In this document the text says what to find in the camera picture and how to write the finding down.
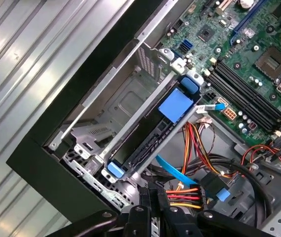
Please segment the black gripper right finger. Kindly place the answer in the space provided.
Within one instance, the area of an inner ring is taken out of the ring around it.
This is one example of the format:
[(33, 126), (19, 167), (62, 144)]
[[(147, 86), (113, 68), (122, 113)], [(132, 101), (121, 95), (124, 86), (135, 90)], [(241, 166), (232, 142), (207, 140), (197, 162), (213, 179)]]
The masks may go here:
[(172, 207), (166, 191), (157, 189), (158, 207), (163, 227), (161, 237), (270, 237), (262, 230), (227, 217), (216, 211), (207, 210), (195, 218), (179, 207)]

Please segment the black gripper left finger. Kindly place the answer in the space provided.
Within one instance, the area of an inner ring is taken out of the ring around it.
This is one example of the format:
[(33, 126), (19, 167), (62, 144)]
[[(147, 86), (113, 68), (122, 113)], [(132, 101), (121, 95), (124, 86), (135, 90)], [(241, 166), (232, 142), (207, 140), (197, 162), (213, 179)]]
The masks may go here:
[(101, 210), (70, 224), (71, 237), (150, 237), (156, 187), (139, 188), (139, 203), (120, 214)]

